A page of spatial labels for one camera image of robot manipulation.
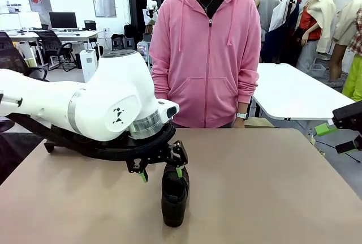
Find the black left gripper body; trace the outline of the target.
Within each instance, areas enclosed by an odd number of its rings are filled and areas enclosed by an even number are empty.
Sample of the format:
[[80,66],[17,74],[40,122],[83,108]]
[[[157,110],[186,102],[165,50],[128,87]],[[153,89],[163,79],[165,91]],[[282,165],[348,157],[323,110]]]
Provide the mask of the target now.
[[188,164],[188,155],[183,143],[177,140],[173,144],[163,144],[159,149],[151,149],[140,157],[131,157],[126,161],[130,173],[145,173],[149,164],[167,163],[177,168]]

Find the black leather shoe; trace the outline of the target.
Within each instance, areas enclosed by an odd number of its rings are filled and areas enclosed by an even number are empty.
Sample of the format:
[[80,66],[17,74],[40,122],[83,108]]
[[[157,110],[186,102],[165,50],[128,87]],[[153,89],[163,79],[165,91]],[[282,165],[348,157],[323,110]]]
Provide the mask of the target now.
[[186,167],[180,172],[182,176],[179,178],[177,167],[166,164],[161,183],[163,221],[165,225],[173,228],[182,225],[188,200],[189,175]]

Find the grey plastic crate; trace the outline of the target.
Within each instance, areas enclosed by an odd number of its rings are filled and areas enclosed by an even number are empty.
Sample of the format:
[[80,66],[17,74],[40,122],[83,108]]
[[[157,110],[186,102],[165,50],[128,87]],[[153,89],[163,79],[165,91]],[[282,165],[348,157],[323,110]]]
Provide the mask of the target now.
[[309,71],[309,75],[314,78],[323,78],[326,67],[320,63],[314,63]]

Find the brown cardboard box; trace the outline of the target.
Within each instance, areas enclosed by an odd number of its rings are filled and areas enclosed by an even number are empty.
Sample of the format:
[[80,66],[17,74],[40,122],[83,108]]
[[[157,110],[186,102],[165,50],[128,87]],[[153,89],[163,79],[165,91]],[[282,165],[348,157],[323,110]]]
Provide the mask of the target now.
[[266,118],[260,117],[249,117],[245,123],[245,128],[252,128],[252,129],[273,129],[275,126]]

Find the person in pink hoodie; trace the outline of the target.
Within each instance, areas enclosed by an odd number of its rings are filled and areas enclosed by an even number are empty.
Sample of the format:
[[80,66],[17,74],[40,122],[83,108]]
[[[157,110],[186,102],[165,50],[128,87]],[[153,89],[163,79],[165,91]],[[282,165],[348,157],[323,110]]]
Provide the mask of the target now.
[[152,71],[167,72],[173,123],[231,126],[238,82],[258,80],[260,17],[254,0],[164,0],[149,53]]

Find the white air purifier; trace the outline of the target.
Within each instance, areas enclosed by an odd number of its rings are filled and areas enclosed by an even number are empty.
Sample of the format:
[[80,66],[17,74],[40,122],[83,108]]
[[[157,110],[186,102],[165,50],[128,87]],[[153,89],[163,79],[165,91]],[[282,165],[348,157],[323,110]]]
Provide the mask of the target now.
[[97,53],[94,49],[82,50],[79,56],[84,82],[87,83],[97,70]]

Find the small grey plastic stool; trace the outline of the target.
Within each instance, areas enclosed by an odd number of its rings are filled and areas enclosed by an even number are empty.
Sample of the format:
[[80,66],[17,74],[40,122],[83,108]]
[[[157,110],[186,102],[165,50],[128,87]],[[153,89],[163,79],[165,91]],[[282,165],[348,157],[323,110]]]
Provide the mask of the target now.
[[133,37],[124,37],[124,48],[127,50],[137,50],[135,39]]
[[124,49],[123,37],[112,38],[111,43],[112,43],[112,51]]

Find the mannequin in white blue jacket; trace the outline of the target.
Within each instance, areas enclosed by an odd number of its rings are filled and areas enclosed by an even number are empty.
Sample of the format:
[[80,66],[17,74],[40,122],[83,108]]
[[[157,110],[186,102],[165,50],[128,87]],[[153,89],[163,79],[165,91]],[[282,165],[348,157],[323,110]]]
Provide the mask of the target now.
[[298,11],[298,0],[281,0],[273,9],[270,26],[261,49],[261,62],[270,63],[278,60],[287,36],[296,24]]

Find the mannequin in grey tank top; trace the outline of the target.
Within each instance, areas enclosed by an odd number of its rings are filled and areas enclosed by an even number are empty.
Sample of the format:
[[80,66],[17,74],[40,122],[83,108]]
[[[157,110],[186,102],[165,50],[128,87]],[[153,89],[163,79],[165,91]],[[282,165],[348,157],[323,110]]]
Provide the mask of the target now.
[[265,36],[269,32],[273,10],[281,0],[255,0],[255,5],[260,17],[261,42],[265,42]]

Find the white office desk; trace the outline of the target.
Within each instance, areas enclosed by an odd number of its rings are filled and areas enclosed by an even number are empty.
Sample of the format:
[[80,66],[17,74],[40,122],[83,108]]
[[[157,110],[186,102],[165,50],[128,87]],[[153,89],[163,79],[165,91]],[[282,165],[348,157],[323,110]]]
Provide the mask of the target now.
[[[39,37],[36,34],[36,31],[34,32],[24,32],[20,33],[17,31],[2,31],[0,32],[6,32],[10,39],[15,42],[35,42],[36,43],[36,49],[39,54],[41,66],[46,66],[47,63],[44,62],[43,56],[41,54],[40,44],[39,44]],[[55,31],[55,34],[58,36],[61,42],[87,42],[90,44],[91,38],[96,38],[96,44],[98,45],[98,35],[101,33],[101,30],[97,31],[72,31],[72,32],[61,32],[61,31]]]

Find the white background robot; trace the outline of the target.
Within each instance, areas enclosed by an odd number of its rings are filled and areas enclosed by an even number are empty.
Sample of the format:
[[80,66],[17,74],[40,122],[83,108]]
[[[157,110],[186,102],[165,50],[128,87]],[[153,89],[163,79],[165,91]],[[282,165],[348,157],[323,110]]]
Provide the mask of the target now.
[[158,17],[158,4],[154,0],[147,0],[146,15],[149,18],[147,25],[155,25]]

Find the black mesh office chair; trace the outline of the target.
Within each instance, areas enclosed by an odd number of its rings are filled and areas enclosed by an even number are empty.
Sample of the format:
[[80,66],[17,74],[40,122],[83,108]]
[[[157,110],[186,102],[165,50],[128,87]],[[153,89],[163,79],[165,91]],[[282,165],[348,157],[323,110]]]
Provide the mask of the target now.
[[40,40],[45,58],[48,60],[48,71],[61,67],[65,72],[69,72],[77,68],[75,57],[72,53],[72,43],[65,42],[63,44],[55,32],[51,30],[38,31],[36,34]]

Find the black computer monitor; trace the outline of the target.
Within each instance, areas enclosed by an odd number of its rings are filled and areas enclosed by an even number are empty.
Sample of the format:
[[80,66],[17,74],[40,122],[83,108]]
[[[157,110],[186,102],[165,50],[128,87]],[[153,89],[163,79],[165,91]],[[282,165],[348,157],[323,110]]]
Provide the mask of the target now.
[[76,15],[74,12],[50,12],[49,18],[52,28],[77,28]]

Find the grey board with red sign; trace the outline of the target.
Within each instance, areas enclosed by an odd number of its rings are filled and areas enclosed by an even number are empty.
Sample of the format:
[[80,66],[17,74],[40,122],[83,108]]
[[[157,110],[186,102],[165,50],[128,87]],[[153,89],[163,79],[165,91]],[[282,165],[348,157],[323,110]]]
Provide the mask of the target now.
[[30,9],[35,12],[52,12],[50,0],[28,0]]

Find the silver wall panel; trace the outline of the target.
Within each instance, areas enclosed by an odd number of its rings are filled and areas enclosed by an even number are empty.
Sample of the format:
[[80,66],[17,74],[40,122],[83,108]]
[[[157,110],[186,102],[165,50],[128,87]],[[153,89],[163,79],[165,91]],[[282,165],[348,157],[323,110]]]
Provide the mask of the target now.
[[115,0],[93,0],[94,13],[97,18],[116,18]]

